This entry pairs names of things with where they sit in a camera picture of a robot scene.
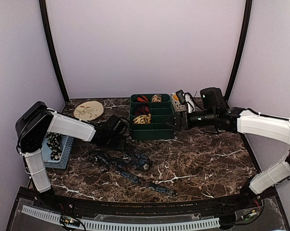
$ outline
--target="white vent grille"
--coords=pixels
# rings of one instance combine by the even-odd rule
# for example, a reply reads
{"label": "white vent grille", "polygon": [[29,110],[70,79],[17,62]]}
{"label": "white vent grille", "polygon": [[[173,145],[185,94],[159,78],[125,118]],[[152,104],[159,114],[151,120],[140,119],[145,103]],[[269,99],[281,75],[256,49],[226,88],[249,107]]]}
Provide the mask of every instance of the white vent grille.
{"label": "white vent grille", "polygon": [[[60,214],[24,205],[22,213],[60,225]],[[170,224],[123,224],[81,219],[88,231],[197,231],[220,227],[219,218]]]}

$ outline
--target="black frame post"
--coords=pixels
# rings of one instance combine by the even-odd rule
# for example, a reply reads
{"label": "black frame post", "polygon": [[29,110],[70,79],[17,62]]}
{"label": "black frame post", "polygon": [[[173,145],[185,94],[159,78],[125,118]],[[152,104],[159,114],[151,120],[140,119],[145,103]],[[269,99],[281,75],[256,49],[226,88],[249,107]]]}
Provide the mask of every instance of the black frame post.
{"label": "black frame post", "polygon": [[240,61],[241,61],[242,54],[243,54],[244,44],[245,44],[245,40],[246,40],[247,29],[249,27],[251,11],[252,11],[252,0],[246,0],[244,16],[243,16],[243,22],[242,22],[242,28],[241,28],[241,34],[240,34],[238,48],[237,48],[237,53],[236,53],[235,61],[233,63],[233,67],[232,67],[232,70],[231,70],[231,74],[230,74],[229,82],[228,82],[228,85],[227,85],[227,89],[226,89],[226,92],[225,92],[225,100],[227,102],[228,102],[228,100],[230,98],[231,91],[233,89],[233,86],[235,84],[235,80],[236,80],[236,77],[237,77]]}
{"label": "black frame post", "polygon": [[52,33],[50,30],[50,22],[49,22],[49,17],[48,17],[47,5],[46,5],[45,0],[39,0],[39,4],[40,4],[40,11],[41,11],[41,17],[42,17],[42,22],[43,22],[43,27],[44,27],[45,38],[47,39],[47,43],[49,47],[50,58],[52,59],[54,71],[55,71],[56,78],[60,87],[60,91],[62,92],[62,95],[63,95],[63,99],[67,103],[70,99],[68,96],[66,86],[63,81],[62,72],[60,70],[57,55],[55,52],[55,46],[54,46],[54,42],[52,38]]}

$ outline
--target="round plate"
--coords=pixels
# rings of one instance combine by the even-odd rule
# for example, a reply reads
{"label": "round plate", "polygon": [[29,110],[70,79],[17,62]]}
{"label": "round plate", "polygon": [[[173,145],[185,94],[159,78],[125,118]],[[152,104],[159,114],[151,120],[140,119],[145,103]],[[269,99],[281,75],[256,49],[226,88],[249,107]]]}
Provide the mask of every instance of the round plate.
{"label": "round plate", "polygon": [[98,101],[89,101],[77,106],[73,115],[75,118],[91,121],[101,116],[103,112],[104,108],[102,103],[99,103]]}

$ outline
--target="green organizer bin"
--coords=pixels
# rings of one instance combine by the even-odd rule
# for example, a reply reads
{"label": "green organizer bin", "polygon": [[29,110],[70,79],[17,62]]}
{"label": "green organizer bin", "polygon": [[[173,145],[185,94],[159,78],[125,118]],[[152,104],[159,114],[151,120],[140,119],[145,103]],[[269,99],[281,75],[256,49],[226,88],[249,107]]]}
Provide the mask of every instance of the green organizer bin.
{"label": "green organizer bin", "polygon": [[[152,103],[151,98],[155,94],[134,94],[131,96],[130,102],[130,121],[133,123],[133,119],[137,115],[133,115],[136,105],[142,104],[135,102],[137,96],[144,95],[149,102],[147,103],[151,113],[151,124],[130,124],[131,138],[133,140],[169,140],[175,137],[175,129],[163,123],[166,119],[174,113],[170,96],[168,94],[162,95],[163,102]],[[168,121],[170,124],[175,124],[174,119]]]}

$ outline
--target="blue basket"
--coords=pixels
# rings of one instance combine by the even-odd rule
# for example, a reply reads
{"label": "blue basket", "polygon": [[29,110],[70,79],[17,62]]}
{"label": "blue basket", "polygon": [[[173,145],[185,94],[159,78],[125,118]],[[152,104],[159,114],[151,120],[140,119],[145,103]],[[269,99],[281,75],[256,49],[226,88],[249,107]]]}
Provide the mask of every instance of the blue basket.
{"label": "blue basket", "polygon": [[73,140],[74,140],[74,137],[61,136],[59,138],[59,144],[63,151],[62,156],[59,160],[51,160],[50,154],[52,153],[52,151],[47,146],[47,143],[48,143],[47,139],[44,139],[44,142],[42,145],[42,158],[43,158],[45,167],[66,169],[70,152],[71,152],[71,148],[72,148],[72,144],[73,144]]}

